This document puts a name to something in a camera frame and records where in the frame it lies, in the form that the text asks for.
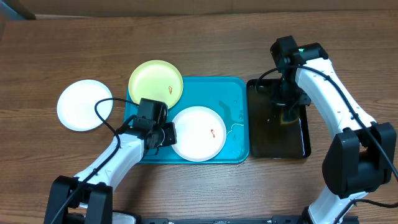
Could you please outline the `green yellow sponge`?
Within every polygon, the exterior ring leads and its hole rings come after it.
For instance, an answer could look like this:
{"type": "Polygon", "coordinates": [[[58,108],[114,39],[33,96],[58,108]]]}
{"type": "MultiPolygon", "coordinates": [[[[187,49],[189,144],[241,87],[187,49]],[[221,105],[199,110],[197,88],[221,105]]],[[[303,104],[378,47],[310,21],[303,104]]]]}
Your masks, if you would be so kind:
{"type": "Polygon", "coordinates": [[[280,115],[280,123],[282,125],[292,124],[297,122],[299,118],[300,118],[299,110],[289,110],[289,111],[282,110],[280,115]]]}

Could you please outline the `white plate with ketchup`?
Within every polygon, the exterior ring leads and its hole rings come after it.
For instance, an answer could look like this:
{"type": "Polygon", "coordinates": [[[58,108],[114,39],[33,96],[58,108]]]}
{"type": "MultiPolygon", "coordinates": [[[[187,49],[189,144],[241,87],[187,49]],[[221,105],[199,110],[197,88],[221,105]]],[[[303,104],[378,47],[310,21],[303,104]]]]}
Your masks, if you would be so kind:
{"type": "Polygon", "coordinates": [[[226,142],[226,126],[221,116],[204,106],[192,106],[179,112],[172,122],[177,133],[173,150],[190,162],[215,157],[226,142]]]}

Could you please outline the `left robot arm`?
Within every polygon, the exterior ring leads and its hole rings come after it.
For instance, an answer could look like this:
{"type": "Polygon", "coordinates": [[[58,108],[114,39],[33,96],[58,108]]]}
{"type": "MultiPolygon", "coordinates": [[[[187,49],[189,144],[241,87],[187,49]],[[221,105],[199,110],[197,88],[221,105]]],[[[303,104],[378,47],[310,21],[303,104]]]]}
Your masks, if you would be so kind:
{"type": "Polygon", "coordinates": [[[139,216],[113,209],[113,192],[148,150],[176,143],[175,125],[132,115],[113,133],[111,144],[89,167],[54,180],[45,223],[140,223],[139,216]]]}

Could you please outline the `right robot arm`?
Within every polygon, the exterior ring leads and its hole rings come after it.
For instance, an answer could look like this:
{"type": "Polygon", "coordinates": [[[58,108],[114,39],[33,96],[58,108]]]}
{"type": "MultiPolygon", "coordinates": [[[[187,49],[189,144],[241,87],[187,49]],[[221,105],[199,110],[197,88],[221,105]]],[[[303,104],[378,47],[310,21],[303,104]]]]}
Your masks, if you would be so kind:
{"type": "Polygon", "coordinates": [[[320,44],[298,46],[285,37],[270,51],[282,74],[277,103],[293,108],[309,97],[333,138],[322,164],[325,187],[303,211],[303,223],[341,223],[358,202],[396,208],[396,203],[365,198],[397,176],[393,165],[397,133],[392,125],[378,123],[357,104],[320,44]]]}

